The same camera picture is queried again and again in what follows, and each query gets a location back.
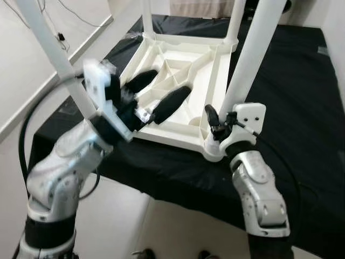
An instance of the floor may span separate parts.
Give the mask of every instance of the floor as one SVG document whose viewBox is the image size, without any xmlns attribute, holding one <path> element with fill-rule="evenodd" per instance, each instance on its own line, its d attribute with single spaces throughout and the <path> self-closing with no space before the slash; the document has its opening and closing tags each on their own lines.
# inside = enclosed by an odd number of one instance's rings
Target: floor
<svg viewBox="0 0 345 259">
<path fill-rule="evenodd" d="M 135 6 L 120 19 L 130 26 L 139 15 Z M 121 38 L 126 26 L 110 26 L 82 56 L 101 59 Z M 37 128 L 68 95 L 61 89 L 51 95 L 30 123 L 26 154 Z M 22 234 L 26 218 L 26 191 L 20 172 L 17 145 L 19 127 L 0 143 L 0 258 L 10 258 Z M 91 188 L 95 176 L 87 179 Z M 135 250 L 151 247 L 158 259 L 193 259 L 202 249 L 222 258 L 250 258 L 244 231 L 201 212 L 184 209 L 102 178 L 96 191 L 80 203 L 75 251 L 82 259 L 127 259 Z M 295 258 L 317 258 L 300 249 Z"/>
</svg>

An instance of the white wall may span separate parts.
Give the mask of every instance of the white wall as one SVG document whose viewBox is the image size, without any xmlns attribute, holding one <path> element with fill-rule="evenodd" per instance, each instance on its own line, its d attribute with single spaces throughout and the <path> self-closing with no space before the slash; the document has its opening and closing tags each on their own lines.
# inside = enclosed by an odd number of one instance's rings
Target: white wall
<svg viewBox="0 0 345 259">
<path fill-rule="evenodd" d="M 332 0 L 322 25 L 345 110 L 345 1 Z"/>
<path fill-rule="evenodd" d="M 62 0 L 85 20 L 100 24 L 110 15 L 107 0 Z M 96 29 L 78 20 L 57 0 L 47 0 L 57 31 L 70 45 L 70 56 Z M 17 10 L 15 0 L 9 0 Z M 54 72 L 44 51 L 31 30 L 3 1 L 0 1 L 0 129 L 21 106 L 34 95 L 41 84 Z"/>
<path fill-rule="evenodd" d="M 157 15 L 169 15 L 170 0 L 151 0 L 151 12 Z"/>
<path fill-rule="evenodd" d="M 292 0 L 289 25 L 320 28 L 327 15 L 330 0 Z"/>
</svg>

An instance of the black tablecloth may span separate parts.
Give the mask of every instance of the black tablecloth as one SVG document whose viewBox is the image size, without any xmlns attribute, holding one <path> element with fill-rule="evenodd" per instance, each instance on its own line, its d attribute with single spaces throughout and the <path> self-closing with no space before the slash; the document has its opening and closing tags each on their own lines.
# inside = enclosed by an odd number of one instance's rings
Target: black tablecloth
<svg viewBox="0 0 345 259">
<path fill-rule="evenodd" d="M 158 33 L 225 37 L 228 19 L 154 16 Z M 229 78 L 250 24 L 239 32 Z M 106 56 L 120 71 L 142 41 L 138 21 Z M 278 26 L 247 101 L 267 106 L 262 137 L 275 144 L 301 182 L 304 213 L 295 245 L 325 258 L 337 258 L 345 244 L 345 116 L 337 80 L 320 29 Z M 82 119 L 68 98 L 36 132 L 30 166 L 46 157 L 60 135 Z M 276 175 L 292 227 L 296 190 L 279 159 L 258 143 Z M 135 139 L 120 143 L 100 166 L 102 175 L 155 199 L 199 210 L 244 229 L 242 207 L 226 159 L 207 162 L 202 155 Z"/>
</svg>

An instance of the black cable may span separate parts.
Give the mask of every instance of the black cable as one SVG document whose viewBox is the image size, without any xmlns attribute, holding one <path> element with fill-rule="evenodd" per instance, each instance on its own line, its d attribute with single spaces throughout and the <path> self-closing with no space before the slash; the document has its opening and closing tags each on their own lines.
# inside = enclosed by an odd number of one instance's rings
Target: black cable
<svg viewBox="0 0 345 259">
<path fill-rule="evenodd" d="M 45 10 L 45 6 L 46 6 L 46 0 L 43 0 L 43 8 L 41 9 L 41 12 Z"/>
<path fill-rule="evenodd" d="M 22 124 L 22 127 L 20 129 L 19 133 L 19 143 L 18 143 L 18 155 L 19 155 L 19 163 L 20 163 L 20 168 L 22 169 L 23 173 L 23 178 L 26 183 L 26 178 L 27 178 L 27 165 L 26 165 L 26 159 L 25 159 L 25 133 L 27 126 L 29 124 L 30 118 L 32 117 L 33 113 L 35 112 L 36 108 L 39 106 L 39 104 L 46 98 L 54 89 L 56 89 L 58 86 L 70 81 L 71 79 L 77 78 L 80 76 L 81 73 L 74 74 L 70 77 L 66 77 L 59 82 L 57 82 L 55 85 L 53 85 L 49 90 L 47 90 L 37 101 L 35 101 L 29 111 L 26 114 L 25 120 Z"/>
<path fill-rule="evenodd" d="M 66 40 L 60 40 L 58 37 L 56 37 L 56 39 L 60 43 L 61 48 L 68 53 L 70 50 L 70 44 Z"/>
<path fill-rule="evenodd" d="M 97 178 L 96 178 L 96 182 L 95 182 L 94 186 L 93 186 L 92 189 L 89 190 L 85 195 L 83 195 L 82 197 L 79 197 L 79 201 L 81 201 L 81 200 L 83 200 L 83 199 L 89 197 L 89 196 L 93 193 L 93 191 L 96 190 L 96 188 L 97 188 L 97 186 L 98 186 L 98 184 L 99 184 L 99 181 L 100 181 L 100 179 L 101 179 L 101 174 L 100 174 L 100 172 L 98 171 L 98 169 L 96 169 L 96 174 L 97 174 Z"/>
<path fill-rule="evenodd" d="M 19 254 L 19 249 L 20 249 L 20 242 L 18 242 L 15 253 L 12 256 L 12 259 L 17 259 L 17 256 Z"/>
<path fill-rule="evenodd" d="M 271 143 L 269 143 L 268 141 L 266 141 L 264 138 L 262 138 L 259 133 L 249 129 L 246 127 L 246 125 L 240 123 L 239 121 L 235 122 L 236 125 L 242 127 L 243 129 L 249 131 L 251 134 L 253 134 L 255 137 L 257 137 L 258 140 L 260 140 L 262 143 L 264 143 L 267 147 L 269 147 L 273 153 L 279 158 L 279 160 L 283 163 L 283 165 L 285 166 L 285 168 L 287 169 L 288 173 L 290 174 L 293 183 L 295 185 L 296 188 L 296 193 L 297 193 L 297 201 L 298 201 L 298 212 L 296 214 L 296 219 L 295 219 L 295 225 L 294 228 L 291 230 L 290 236 L 288 238 L 288 242 L 290 243 L 290 245 L 293 245 L 295 238 L 298 234 L 298 231 L 301 227 L 302 224 L 302 217 L 303 217 L 303 203 L 302 203 L 302 194 L 301 194 L 301 187 L 300 187 L 300 183 L 297 180 L 297 177 L 295 175 L 295 173 L 293 172 L 293 170 L 291 169 L 291 166 L 289 165 L 289 163 L 286 161 L 286 159 L 280 154 L 280 152 L 278 151 L 278 149 Z"/>
<path fill-rule="evenodd" d="M 75 11 L 73 11 L 71 8 L 67 7 L 64 2 L 62 0 L 58 0 L 58 2 L 62 5 L 63 8 L 65 8 L 67 11 L 71 12 L 72 14 L 74 14 L 79 20 L 81 20 L 82 22 L 92 26 L 92 27 L 96 27 L 96 28 L 101 28 L 101 27 L 106 27 L 108 26 L 110 23 L 112 23 L 113 21 L 110 21 L 104 25 L 96 25 L 93 23 L 88 22 L 87 20 L 81 18 Z"/>
<path fill-rule="evenodd" d="M 54 34 L 57 34 L 57 33 L 58 33 L 58 30 L 56 29 L 56 26 L 55 26 L 55 24 L 54 24 L 54 22 L 53 22 L 52 17 L 51 17 L 50 14 L 48 13 L 48 8 L 44 8 L 43 11 L 45 11 L 45 14 L 47 15 L 48 19 L 50 20 L 51 24 L 53 25 Z"/>
<path fill-rule="evenodd" d="M 11 8 L 11 10 L 12 10 L 13 12 L 15 12 L 15 14 L 18 16 L 18 18 L 22 20 L 22 22 L 24 23 L 24 25 L 25 25 L 28 29 L 30 29 L 30 26 L 26 23 L 26 21 L 25 21 L 24 18 L 19 14 L 19 12 L 18 12 L 12 5 L 10 5 L 10 3 L 7 2 L 7 0 L 3 0 L 3 1 L 4 1 L 4 3 L 5 3 L 9 8 Z"/>
</svg>

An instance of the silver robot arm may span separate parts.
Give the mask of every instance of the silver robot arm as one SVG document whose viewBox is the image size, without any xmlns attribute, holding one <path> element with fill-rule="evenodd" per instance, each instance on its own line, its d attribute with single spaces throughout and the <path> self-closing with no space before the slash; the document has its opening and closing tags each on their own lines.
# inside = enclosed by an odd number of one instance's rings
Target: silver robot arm
<svg viewBox="0 0 345 259">
<path fill-rule="evenodd" d="M 138 107 L 135 93 L 147 86 L 157 72 L 141 73 L 120 88 L 119 78 L 110 72 L 112 68 L 96 61 L 85 63 L 86 90 L 97 107 L 96 114 L 63 134 L 27 178 L 30 198 L 18 259 L 78 258 L 73 253 L 75 216 L 89 173 L 97 169 L 118 141 L 130 142 L 133 131 L 151 122 L 165 121 L 191 91 L 182 86 L 163 98 L 153 111 L 146 111 Z"/>
<path fill-rule="evenodd" d="M 266 106 L 259 103 L 234 105 L 221 125 L 217 112 L 206 106 L 213 139 L 230 159 L 232 182 L 242 203 L 246 231 L 255 236 L 290 235 L 286 204 L 275 187 L 275 177 L 260 152 L 256 136 L 261 133 Z"/>
</svg>

